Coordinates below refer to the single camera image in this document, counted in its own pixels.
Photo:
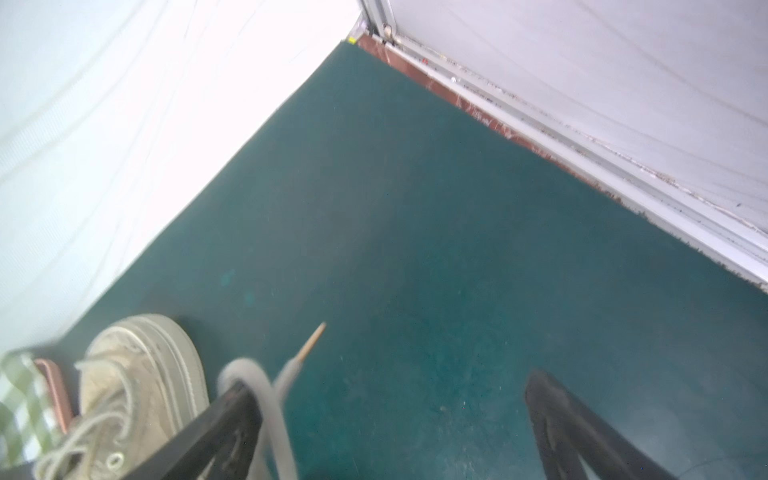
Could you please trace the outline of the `beige sneaker one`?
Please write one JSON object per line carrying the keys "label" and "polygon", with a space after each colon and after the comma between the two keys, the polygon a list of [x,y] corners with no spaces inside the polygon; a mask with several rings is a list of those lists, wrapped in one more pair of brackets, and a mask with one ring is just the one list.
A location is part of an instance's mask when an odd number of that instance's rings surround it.
{"label": "beige sneaker one", "polygon": [[304,361],[325,331],[321,323],[298,353],[290,358],[274,380],[270,380],[260,364],[252,359],[238,358],[228,363],[217,378],[217,393],[223,394],[236,383],[242,383],[259,407],[262,426],[252,448],[247,479],[271,479],[267,454],[272,455],[279,479],[297,479],[298,470],[290,444],[283,413],[283,404],[298,378]]}
{"label": "beige sneaker one", "polygon": [[193,342],[163,315],[110,325],[75,367],[80,414],[60,445],[35,462],[36,479],[122,479],[210,404]]}

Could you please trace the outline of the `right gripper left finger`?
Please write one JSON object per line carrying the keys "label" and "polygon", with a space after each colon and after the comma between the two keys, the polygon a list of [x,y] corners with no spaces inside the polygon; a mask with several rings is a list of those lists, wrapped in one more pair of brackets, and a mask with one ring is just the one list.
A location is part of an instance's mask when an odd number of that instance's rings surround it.
{"label": "right gripper left finger", "polygon": [[126,477],[245,479],[261,426],[261,411],[254,395],[244,383],[237,381]]}

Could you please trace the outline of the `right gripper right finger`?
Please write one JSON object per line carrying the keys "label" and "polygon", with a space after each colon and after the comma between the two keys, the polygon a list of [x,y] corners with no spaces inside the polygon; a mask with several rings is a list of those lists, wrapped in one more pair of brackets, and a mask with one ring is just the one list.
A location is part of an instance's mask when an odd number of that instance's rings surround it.
{"label": "right gripper right finger", "polygon": [[549,373],[532,371],[524,400],[548,479],[671,479]]}

